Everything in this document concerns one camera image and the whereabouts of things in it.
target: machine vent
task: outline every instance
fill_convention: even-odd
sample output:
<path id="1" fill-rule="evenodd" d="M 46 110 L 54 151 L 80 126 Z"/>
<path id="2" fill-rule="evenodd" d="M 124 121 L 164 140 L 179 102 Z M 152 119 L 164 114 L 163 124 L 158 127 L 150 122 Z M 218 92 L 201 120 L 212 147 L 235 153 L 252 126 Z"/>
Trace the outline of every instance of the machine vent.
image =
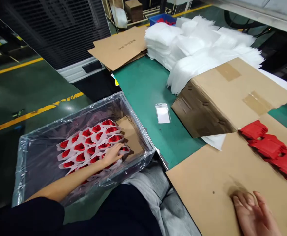
<path id="1" fill-rule="evenodd" d="M 111 35 L 101 0 L 1 0 L 0 19 L 55 69 Z"/>

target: plastic bag liner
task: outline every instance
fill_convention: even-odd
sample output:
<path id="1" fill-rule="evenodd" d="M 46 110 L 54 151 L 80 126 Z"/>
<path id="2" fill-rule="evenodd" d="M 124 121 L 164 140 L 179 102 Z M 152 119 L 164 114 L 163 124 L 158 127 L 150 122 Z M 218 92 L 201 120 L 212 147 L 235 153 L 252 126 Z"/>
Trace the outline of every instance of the plastic bag liner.
<path id="1" fill-rule="evenodd" d="M 12 206 L 21 204 L 67 174 L 69 169 L 58 168 L 60 162 L 57 161 L 57 155 L 60 152 L 56 144 L 87 126 L 92 127 L 107 119 L 117 121 L 124 116 L 135 129 L 143 151 L 129 161 L 126 159 L 117 169 L 108 172 L 108 175 L 80 185 L 62 201 L 62 205 L 68 206 L 78 199 L 83 200 L 82 197 L 96 194 L 101 188 L 113 187 L 146 167 L 153 157 L 155 147 L 124 93 L 118 92 L 20 137 Z"/>

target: cardboard box in background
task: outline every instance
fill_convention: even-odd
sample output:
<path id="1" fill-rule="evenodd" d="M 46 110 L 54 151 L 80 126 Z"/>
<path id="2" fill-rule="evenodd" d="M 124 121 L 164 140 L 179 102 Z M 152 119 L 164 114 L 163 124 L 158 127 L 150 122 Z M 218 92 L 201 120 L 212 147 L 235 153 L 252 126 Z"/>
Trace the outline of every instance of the cardboard box in background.
<path id="1" fill-rule="evenodd" d="M 259 119 L 287 146 L 287 128 L 268 114 Z M 205 145 L 167 172 L 175 190 L 203 236 L 240 236 L 230 195 L 259 191 L 287 235 L 287 180 L 237 133 L 226 135 L 223 151 Z"/>
<path id="2" fill-rule="evenodd" d="M 287 90 L 241 60 L 192 78 L 172 109 L 193 138 L 236 132 L 287 103 Z"/>
<path id="3" fill-rule="evenodd" d="M 125 2 L 125 11 L 132 22 L 140 21 L 143 17 L 143 5 L 138 0 Z"/>
<path id="4" fill-rule="evenodd" d="M 109 70 L 114 71 L 146 54 L 144 35 L 147 27 L 132 27 L 111 37 L 94 41 L 94 48 L 88 50 Z"/>

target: gray pants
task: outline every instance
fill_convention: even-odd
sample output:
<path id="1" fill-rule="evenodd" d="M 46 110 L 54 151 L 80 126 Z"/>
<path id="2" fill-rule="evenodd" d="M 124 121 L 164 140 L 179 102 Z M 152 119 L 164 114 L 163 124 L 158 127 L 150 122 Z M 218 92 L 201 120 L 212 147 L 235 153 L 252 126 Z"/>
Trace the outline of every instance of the gray pants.
<path id="1" fill-rule="evenodd" d="M 200 236 L 194 221 L 180 201 L 159 164 L 154 161 L 147 168 L 123 182 L 135 186 L 149 203 L 163 236 Z"/>

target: packing tape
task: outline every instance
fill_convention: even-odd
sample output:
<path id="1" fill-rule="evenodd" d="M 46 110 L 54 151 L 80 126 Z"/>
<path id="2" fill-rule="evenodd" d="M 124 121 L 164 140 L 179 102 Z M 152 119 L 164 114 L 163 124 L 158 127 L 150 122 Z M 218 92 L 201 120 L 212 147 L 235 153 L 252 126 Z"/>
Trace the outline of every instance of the packing tape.
<path id="1" fill-rule="evenodd" d="M 229 63 L 224 63 L 215 69 L 229 82 L 241 76 L 241 73 Z"/>
<path id="2" fill-rule="evenodd" d="M 259 116 L 269 112 L 273 108 L 269 102 L 255 91 L 249 93 L 243 101 Z"/>

